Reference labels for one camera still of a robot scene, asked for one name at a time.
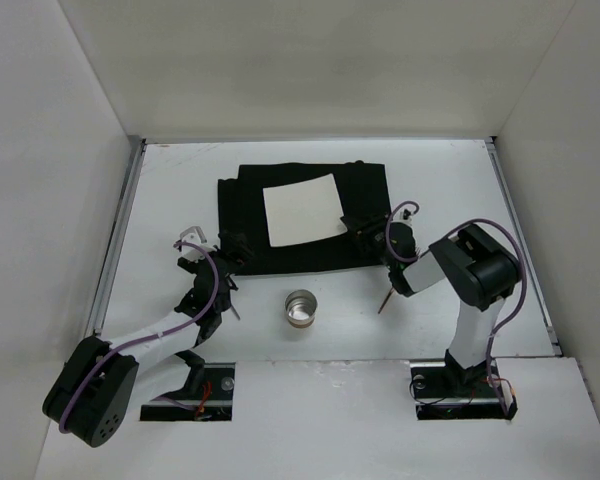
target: metal container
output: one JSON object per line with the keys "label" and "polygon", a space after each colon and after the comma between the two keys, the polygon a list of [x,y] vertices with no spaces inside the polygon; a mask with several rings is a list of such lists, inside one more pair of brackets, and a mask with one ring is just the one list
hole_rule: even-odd
{"label": "metal container", "polygon": [[316,318],[318,300],[309,290],[296,290],[284,302],[287,320],[296,328],[307,328]]}

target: white table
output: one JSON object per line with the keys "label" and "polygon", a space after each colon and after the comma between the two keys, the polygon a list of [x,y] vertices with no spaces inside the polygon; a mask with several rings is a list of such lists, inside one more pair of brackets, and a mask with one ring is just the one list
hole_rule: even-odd
{"label": "white table", "polygon": [[[212,241],[218,232],[216,185],[235,178],[241,164],[283,162],[383,163],[392,203],[420,202],[414,219],[419,245],[428,246],[474,217],[513,231],[497,177],[479,140],[332,140],[304,142],[151,145],[147,148],[104,326],[105,337],[129,333],[165,316],[191,287],[171,245],[191,225]],[[506,244],[506,240],[494,233]],[[207,361],[361,360],[439,358],[453,337],[458,299],[446,282],[415,297],[394,296],[386,270],[372,267],[325,274],[238,277],[223,325],[197,352]],[[314,292],[314,325],[297,330],[283,317],[288,293]],[[511,297],[503,315],[517,300]],[[496,356],[552,356],[533,289],[498,335]]]}
{"label": "white table", "polygon": [[140,423],[92,449],[52,423],[36,480],[600,480],[600,426],[573,359],[501,359],[520,411],[418,421],[401,361],[245,362],[233,420]]}

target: folded black fabric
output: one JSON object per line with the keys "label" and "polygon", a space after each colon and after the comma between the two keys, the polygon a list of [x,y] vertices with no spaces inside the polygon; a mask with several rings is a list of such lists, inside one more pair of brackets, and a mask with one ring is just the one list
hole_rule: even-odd
{"label": "folded black fabric", "polygon": [[384,165],[379,164],[240,165],[237,179],[218,180],[220,231],[244,233],[255,252],[241,275],[324,272],[379,264],[362,257],[346,234],[300,245],[270,246],[262,189],[329,174],[335,178],[345,215],[364,218],[390,211]]}

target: beige wall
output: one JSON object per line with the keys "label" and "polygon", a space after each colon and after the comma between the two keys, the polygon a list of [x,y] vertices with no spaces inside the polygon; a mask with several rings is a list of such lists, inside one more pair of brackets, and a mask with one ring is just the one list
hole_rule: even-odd
{"label": "beige wall", "polygon": [[0,480],[35,474],[128,155],[56,0],[0,0]]}
{"label": "beige wall", "polygon": [[600,418],[600,0],[576,4],[497,148],[558,336]]}
{"label": "beige wall", "polygon": [[125,130],[495,135],[573,0],[61,0]]}

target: white paper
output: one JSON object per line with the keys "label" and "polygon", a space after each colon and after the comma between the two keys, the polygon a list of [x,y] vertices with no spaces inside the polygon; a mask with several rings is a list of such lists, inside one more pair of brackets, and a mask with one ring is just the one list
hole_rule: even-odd
{"label": "white paper", "polygon": [[264,206],[272,247],[335,237],[347,231],[333,175],[265,188]]}

